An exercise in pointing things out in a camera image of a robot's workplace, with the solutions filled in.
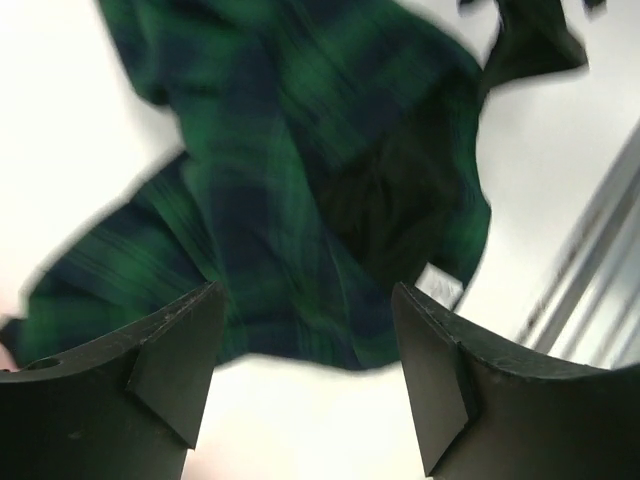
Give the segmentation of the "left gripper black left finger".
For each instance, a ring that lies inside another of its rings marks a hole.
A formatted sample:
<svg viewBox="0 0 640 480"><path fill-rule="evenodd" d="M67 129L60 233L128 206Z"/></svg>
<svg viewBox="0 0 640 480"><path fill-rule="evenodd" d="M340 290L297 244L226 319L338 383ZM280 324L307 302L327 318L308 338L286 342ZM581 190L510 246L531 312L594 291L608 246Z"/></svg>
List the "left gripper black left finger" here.
<svg viewBox="0 0 640 480"><path fill-rule="evenodd" d="M224 291L207 284L94 341L2 373L2 478L180 478L197 443L224 309Z"/></svg>

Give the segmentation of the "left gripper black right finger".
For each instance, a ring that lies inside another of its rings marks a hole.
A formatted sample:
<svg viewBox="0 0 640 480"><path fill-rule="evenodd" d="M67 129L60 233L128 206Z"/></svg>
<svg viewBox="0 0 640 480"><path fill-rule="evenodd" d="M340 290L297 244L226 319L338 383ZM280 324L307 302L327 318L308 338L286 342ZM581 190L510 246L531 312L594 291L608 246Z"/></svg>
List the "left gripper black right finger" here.
<svg viewBox="0 0 640 480"><path fill-rule="evenodd" d="M392 295L424 473L448 480L635 479L639 369L550 357L450 312Z"/></svg>

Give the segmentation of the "green plaid skirt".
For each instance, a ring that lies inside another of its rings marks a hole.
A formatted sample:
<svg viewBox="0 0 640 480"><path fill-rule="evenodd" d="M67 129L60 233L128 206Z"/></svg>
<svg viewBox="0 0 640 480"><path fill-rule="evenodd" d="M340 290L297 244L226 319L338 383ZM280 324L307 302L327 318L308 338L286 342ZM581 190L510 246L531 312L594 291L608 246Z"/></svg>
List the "green plaid skirt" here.
<svg viewBox="0 0 640 480"><path fill-rule="evenodd" d="M476 164L495 87L583 67L558 1L501 1L479 64L393 1L102 1L135 93L183 150L31 288L2 345L28 365L208 282L220 363L344 370L398 361L395 284L435 267L463 292L491 209Z"/></svg>

